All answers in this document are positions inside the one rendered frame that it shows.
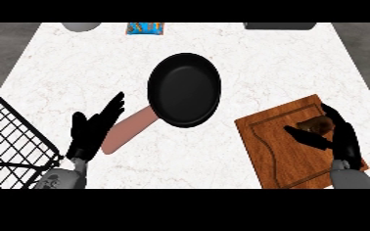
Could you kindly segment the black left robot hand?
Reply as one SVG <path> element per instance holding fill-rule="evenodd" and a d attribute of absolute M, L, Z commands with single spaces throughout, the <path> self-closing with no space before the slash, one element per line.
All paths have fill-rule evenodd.
<path fill-rule="evenodd" d="M 111 128 L 124 112 L 124 93 L 120 92 L 111 99 L 99 114 L 86 117 L 81 112 L 72 115 L 71 138 L 67 159 L 81 159 L 89 162 L 102 147 Z"/>

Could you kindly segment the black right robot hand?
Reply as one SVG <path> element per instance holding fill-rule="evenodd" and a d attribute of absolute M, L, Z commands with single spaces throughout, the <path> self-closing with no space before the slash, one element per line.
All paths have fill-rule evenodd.
<path fill-rule="evenodd" d="M 285 131 L 294 139 L 304 145 L 322 150 L 333 150 L 333 158 L 345 161 L 345 168 L 358 170 L 361 168 L 361 154 L 355 131 L 350 122 L 347 122 L 336 111 L 327 104 L 322 104 L 326 116 L 333 121 L 333 140 L 329 141 L 322 135 L 307 132 L 286 125 Z"/>

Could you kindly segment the brown sweet potato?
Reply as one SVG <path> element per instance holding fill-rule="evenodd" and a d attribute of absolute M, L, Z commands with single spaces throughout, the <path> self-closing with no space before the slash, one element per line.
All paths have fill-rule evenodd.
<path fill-rule="evenodd" d="M 307 132 L 326 135 L 333 130 L 333 120 L 327 116 L 320 115 L 298 122 L 297 127 Z"/>

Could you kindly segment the brown wooden cutting board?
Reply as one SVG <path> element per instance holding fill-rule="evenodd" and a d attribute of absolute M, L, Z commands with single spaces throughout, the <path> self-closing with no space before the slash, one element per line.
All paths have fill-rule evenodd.
<path fill-rule="evenodd" d="M 263 189 L 332 186 L 333 152 L 302 145 L 283 127 L 325 114 L 317 94 L 236 120 Z"/>

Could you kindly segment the grey round container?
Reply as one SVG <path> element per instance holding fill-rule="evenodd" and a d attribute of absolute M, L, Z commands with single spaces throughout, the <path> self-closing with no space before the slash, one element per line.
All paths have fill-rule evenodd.
<path fill-rule="evenodd" d="M 100 23 L 64 23 L 64 27 L 74 32 L 84 32 L 93 30 Z"/>

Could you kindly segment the blue orange snack packet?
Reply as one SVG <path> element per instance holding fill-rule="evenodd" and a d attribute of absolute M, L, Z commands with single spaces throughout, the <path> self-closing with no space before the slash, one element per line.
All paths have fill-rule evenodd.
<path fill-rule="evenodd" d="M 126 33 L 162 35 L 164 25 L 164 23 L 128 23 Z"/>

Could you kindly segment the dark grey flat appliance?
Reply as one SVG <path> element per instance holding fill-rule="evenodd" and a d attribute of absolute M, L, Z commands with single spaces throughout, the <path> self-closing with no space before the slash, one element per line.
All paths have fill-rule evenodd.
<path fill-rule="evenodd" d="M 245 23 L 246 29 L 260 30 L 310 30 L 317 23 Z"/>

